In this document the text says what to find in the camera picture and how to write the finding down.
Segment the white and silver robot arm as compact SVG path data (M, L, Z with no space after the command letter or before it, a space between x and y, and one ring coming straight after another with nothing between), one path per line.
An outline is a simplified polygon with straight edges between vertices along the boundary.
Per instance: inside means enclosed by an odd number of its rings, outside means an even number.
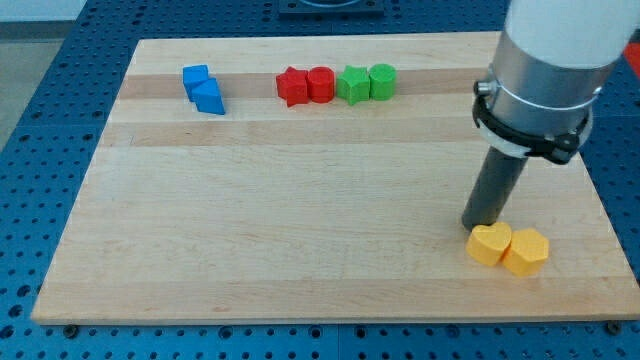
M473 120L514 158L566 164L588 139L592 106L634 31L639 0L513 0Z

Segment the dark robot base mount plate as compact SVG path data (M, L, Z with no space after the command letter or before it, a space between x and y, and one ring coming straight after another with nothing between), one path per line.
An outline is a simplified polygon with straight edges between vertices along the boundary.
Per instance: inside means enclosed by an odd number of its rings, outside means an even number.
M384 0L277 0L280 18L382 16Z

